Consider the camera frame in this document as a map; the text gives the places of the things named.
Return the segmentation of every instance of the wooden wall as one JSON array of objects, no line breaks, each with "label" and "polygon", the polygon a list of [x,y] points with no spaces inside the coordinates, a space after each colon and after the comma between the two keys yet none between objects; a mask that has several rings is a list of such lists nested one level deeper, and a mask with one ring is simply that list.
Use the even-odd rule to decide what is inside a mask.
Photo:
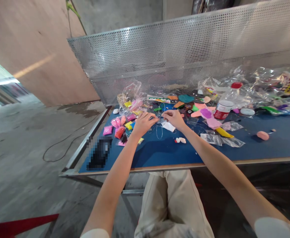
[{"label": "wooden wall", "polygon": [[[69,14],[72,36],[84,35]],[[0,64],[46,106],[99,99],[67,38],[65,0],[0,0]]]}]

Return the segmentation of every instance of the white bottle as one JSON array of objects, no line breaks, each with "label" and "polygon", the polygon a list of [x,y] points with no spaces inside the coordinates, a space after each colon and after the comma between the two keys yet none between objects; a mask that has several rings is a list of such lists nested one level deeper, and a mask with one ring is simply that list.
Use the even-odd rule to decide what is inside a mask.
[{"label": "white bottle", "polygon": [[225,92],[217,105],[217,109],[214,113],[214,118],[220,121],[224,121],[228,114],[230,113],[231,109],[234,108],[236,103],[236,99],[240,94],[240,87],[242,87],[241,82],[232,83],[230,90]]}]

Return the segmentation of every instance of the red bottle cap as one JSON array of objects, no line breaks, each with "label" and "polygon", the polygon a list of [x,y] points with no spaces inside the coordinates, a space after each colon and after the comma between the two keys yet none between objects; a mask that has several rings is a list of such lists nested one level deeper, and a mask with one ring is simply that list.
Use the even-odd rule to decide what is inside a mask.
[{"label": "red bottle cap", "polygon": [[235,88],[235,89],[239,89],[240,87],[242,87],[242,83],[241,82],[235,82],[232,83],[231,88]]}]

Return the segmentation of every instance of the person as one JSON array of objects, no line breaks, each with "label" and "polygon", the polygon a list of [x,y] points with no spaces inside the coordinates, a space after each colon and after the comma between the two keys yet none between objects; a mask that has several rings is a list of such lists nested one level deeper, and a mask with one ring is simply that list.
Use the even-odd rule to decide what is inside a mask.
[{"label": "person", "polygon": [[[178,110],[168,110],[162,116],[184,134],[235,200],[257,237],[290,237],[290,221],[257,191],[229,158],[191,130]],[[137,119],[104,181],[82,238],[111,237],[116,206],[138,141],[157,121],[155,114],[148,112]],[[135,237],[214,237],[190,170],[150,173]]]}]

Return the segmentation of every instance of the pink clay ball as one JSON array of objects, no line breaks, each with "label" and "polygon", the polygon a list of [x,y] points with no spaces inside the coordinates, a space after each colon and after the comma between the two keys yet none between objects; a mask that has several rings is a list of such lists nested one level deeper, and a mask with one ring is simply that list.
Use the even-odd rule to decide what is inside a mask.
[{"label": "pink clay ball", "polygon": [[263,140],[268,140],[269,139],[269,135],[266,132],[263,132],[263,131],[259,131],[256,135],[259,138],[263,139]]}]

